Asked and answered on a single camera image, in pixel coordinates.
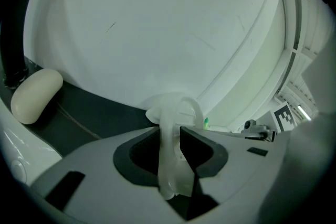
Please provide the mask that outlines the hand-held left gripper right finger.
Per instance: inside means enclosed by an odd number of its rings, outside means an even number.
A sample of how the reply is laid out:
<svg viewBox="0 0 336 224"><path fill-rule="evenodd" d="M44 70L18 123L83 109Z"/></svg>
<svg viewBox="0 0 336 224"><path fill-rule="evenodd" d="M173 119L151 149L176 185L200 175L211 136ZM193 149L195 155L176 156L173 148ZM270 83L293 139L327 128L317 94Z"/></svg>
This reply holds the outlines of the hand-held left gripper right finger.
<svg viewBox="0 0 336 224"><path fill-rule="evenodd" d="M180 146L195 173L190 223L258 223L284 161L290 132L273 142L180 128Z"/></svg>

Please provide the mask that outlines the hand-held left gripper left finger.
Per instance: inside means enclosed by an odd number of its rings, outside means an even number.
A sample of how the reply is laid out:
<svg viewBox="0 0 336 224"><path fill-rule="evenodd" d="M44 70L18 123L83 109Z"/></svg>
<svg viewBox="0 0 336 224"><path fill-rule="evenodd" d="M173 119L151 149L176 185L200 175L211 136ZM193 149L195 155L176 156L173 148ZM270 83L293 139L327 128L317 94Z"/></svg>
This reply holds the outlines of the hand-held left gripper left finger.
<svg viewBox="0 0 336 224"><path fill-rule="evenodd" d="M31 188L69 221L183 223L159 192L159 134L150 127L85 144Z"/></svg>

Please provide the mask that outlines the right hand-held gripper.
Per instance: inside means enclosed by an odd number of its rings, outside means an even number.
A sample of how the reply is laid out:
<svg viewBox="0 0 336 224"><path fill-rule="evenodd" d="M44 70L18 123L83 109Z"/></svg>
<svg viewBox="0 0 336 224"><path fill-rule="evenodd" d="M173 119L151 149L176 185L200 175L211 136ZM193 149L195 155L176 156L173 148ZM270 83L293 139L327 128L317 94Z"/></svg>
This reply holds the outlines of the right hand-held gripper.
<svg viewBox="0 0 336 224"><path fill-rule="evenodd" d="M290 106L284 102L257 120L246 121L241 134L247 139L273 142L277 134L291 131L296 126Z"/></svg>

